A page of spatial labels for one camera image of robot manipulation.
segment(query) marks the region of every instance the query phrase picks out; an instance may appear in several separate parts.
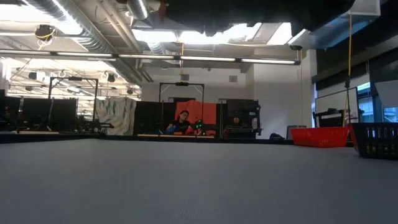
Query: red plastic bin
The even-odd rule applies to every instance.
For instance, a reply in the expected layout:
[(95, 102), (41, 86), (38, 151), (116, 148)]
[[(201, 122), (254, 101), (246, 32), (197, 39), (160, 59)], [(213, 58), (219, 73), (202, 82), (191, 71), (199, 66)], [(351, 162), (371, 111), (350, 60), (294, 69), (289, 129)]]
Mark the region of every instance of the red plastic bin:
[(348, 128), (295, 128), (291, 129), (297, 146), (345, 147)]

